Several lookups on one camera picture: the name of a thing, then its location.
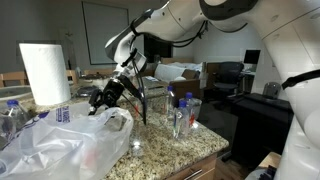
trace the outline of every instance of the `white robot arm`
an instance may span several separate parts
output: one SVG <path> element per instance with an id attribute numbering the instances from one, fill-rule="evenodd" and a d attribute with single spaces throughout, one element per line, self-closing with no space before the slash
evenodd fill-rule
<path id="1" fill-rule="evenodd" d="M 139 64 L 139 70 L 146 63 L 142 54 L 132 53 L 130 44 L 141 33 L 173 41 L 204 20 L 227 32 L 251 23 L 265 43 L 282 81 L 291 80 L 283 87 L 288 87 L 285 92 L 296 117 L 276 178 L 319 179 L 319 17 L 319 0 L 171 0 L 133 21 L 107 43 L 106 52 L 118 63 L 116 71 L 132 76 L 132 59 Z"/>

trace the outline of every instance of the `kitchen counter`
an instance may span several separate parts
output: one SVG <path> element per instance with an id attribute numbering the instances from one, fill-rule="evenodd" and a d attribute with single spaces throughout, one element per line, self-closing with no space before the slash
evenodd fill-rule
<path id="1" fill-rule="evenodd" d="M 151 82 L 147 79 L 144 79 L 144 84 L 146 87 L 148 88 L 153 88 L 152 90 L 147 90 L 146 91 L 146 96 L 147 98 L 155 98 L 155 97 L 160 97 L 163 96 L 165 91 L 164 88 L 165 87 L 160 87 L 163 86 L 162 84 L 159 84 L 158 82 Z M 18 99 L 20 104 L 29 112 L 29 114 L 31 116 L 35 116 L 37 114 L 40 114 L 42 112 L 46 112 L 52 109 L 56 109 L 59 107 L 63 107 L 63 106 L 69 106 L 72 104 L 76 104 L 79 102 L 84 102 L 84 101 L 89 101 L 89 97 L 76 97 L 75 93 L 77 92 L 77 90 L 81 87 L 83 87 L 84 85 L 82 84 L 77 84 L 77 85 L 72 85 L 70 86 L 70 92 L 71 92 L 71 96 L 72 98 L 69 101 L 66 101 L 64 103 L 61 104 L 56 104 L 56 105 L 51 105 L 51 106 L 39 106 L 35 103 L 34 98 L 32 95 L 23 97 Z M 135 98 L 127 91 L 125 90 L 123 92 L 123 94 L 130 100 L 134 100 Z M 121 104 L 126 103 L 127 100 L 121 96 L 120 99 L 117 101 L 118 104 L 121 106 Z"/>
<path id="2" fill-rule="evenodd" d="M 78 87 L 72 86 L 72 92 L 75 92 L 74 90 Z M 134 98 L 129 96 L 128 92 L 125 94 L 129 99 Z M 128 109 L 134 117 L 134 127 L 130 136 L 129 151 L 119 159 L 103 180 L 165 179 L 208 159 L 229 145 L 227 140 L 198 122 L 195 122 L 197 127 L 192 128 L 188 138 L 184 140 L 173 139 L 173 123 L 164 123 L 165 116 L 162 105 L 165 102 L 164 88 L 148 90 L 147 97 L 146 126 L 124 98 L 118 100 L 120 107 Z M 32 96 L 19 101 L 25 109 L 36 115 L 58 107 L 88 101 L 88 98 L 72 98 L 68 102 L 55 106 L 35 105 Z"/>
<path id="3" fill-rule="evenodd" d="M 154 110 L 147 113 L 147 126 L 135 120 L 130 137 L 131 146 L 104 179 L 164 179 L 192 164 L 226 148 L 221 136 L 196 122 L 185 140 L 172 138 L 172 122 Z"/>

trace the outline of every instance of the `paper towel roll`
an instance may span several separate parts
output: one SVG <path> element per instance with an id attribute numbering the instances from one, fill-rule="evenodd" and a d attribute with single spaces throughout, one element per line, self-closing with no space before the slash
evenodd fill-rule
<path id="1" fill-rule="evenodd" d="M 35 103 L 54 105 L 68 101 L 71 94 L 61 46 L 19 45 Z"/>

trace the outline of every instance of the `black cable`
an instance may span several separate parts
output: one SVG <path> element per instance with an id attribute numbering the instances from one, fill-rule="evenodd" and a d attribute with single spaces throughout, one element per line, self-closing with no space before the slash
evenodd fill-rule
<path id="1" fill-rule="evenodd" d="M 203 21 L 200 29 L 198 30 L 197 34 L 194 36 L 194 37 L 191 37 L 189 39 L 185 39 L 185 40 L 181 40 L 181 41 L 167 41 L 167 40 L 163 40 L 163 39 L 160 39 L 158 37 L 155 37 L 153 35 L 150 35 L 150 34 L 147 34 L 147 33 L 141 33 L 141 34 L 144 34 L 144 35 L 149 35 L 151 38 L 153 38 L 154 40 L 156 41 L 159 41 L 159 42 L 163 42 L 163 43 L 168 43 L 168 44 L 175 44 L 175 43 L 184 43 L 184 42 L 188 42 L 187 44 L 185 45 L 173 45 L 173 47 L 185 47 L 189 44 L 191 44 L 191 42 L 193 42 L 197 37 L 201 38 L 201 36 L 204 34 L 204 32 L 207 30 L 207 26 L 208 26 L 208 21 Z"/>
<path id="2" fill-rule="evenodd" d="M 144 94 L 144 84 L 143 84 L 143 80 L 142 80 L 142 77 L 141 77 L 141 74 L 139 73 L 139 69 L 138 69 L 138 67 L 137 67 L 137 64 L 136 64 L 136 62 L 135 61 L 132 61 L 132 65 L 133 65 L 133 69 L 134 69 L 134 71 L 135 71 L 135 73 L 136 73 L 136 78 L 137 78 L 137 80 L 138 80 L 138 82 L 139 82 L 139 80 L 141 81 L 141 85 L 140 85 L 140 83 L 139 83 L 139 88 L 141 88 L 141 91 L 143 92 L 143 96 L 145 96 L 145 94 Z"/>
<path id="3" fill-rule="evenodd" d="M 141 104 L 142 104 L 142 113 L 143 113 L 143 123 L 144 125 L 146 125 L 146 121 L 147 121 L 147 101 L 146 101 L 146 95 L 145 95 L 145 92 L 144 92 L 144 84 L 143 84 L 143 80 L 142 80 L 142 77 L 141 77 L 141 74 L 139 73 L 139 70 L 138 70 L 138 67 L 135 63 L 135 61 L 132 61 L 133 62 L 133 66 L 135 68 L 135 72 L 136 72 L 136 75 L 139 76 L 140 80 L 141 80 L 141 92 L 142 92 L 142 99 L 141 99 Z"/>
<path id="4" fill-rule="evenodd" d="M 131 102 L 125 95 L 123 95 L 123 94 L 121 94 L 121 95 L 131 104 L 131 106 L 133 107 L 133 109 L 135 109 L 136 112 L 139 113 L 139 115 L 143 118 L 142 114 L 139 112 L 138 109 L 136 109 L 136 107 L 132 104 L 132 102 Z"/>
<path id="5" fill-rule="evenodd" d="M 133 42 L 136 40 L 137 36 L 134 36 L 130 42 L 130 51 L 132 51 Z"/>

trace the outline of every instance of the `whiteboard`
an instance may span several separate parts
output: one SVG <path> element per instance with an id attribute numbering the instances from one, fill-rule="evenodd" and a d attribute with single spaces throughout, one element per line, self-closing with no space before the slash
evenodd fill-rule
<path id="1" fill-rule="evenodd" d="M 110 64 L 105 45 L 129 24 L 128 9 L 82 2 L 90 64 Z"/>

